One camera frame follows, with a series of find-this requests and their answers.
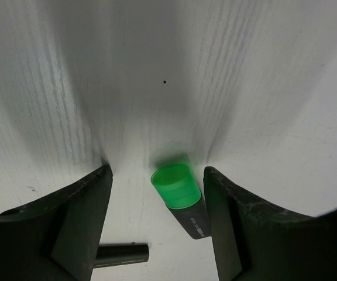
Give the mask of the green black highlighter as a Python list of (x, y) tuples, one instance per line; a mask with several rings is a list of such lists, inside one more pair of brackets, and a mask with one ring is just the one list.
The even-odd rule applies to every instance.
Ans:
[(204, 195), (186, 153), (150, 161), (150, 182), (183, 230), (194, 240), (211, 236)]

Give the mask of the blue black highlighter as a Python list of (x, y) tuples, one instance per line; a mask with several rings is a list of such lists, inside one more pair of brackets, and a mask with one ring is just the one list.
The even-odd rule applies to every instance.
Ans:
[(149, 260), (148, 244), (115, 244), (98, 247), (94, 268), (131, 265)]

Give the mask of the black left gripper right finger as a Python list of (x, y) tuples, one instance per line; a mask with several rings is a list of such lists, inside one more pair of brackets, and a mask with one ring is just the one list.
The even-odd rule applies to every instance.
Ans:
[(337, 280), (337, 209), (293, 212), (214, 167), (205, 168), (203, 183), (220, 280)]

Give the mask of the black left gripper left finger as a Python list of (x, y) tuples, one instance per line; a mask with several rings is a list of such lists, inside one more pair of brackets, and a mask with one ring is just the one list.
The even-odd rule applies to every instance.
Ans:
[(112, 170), (0, 214), (0, 280), (90, 280), (109, 204)]

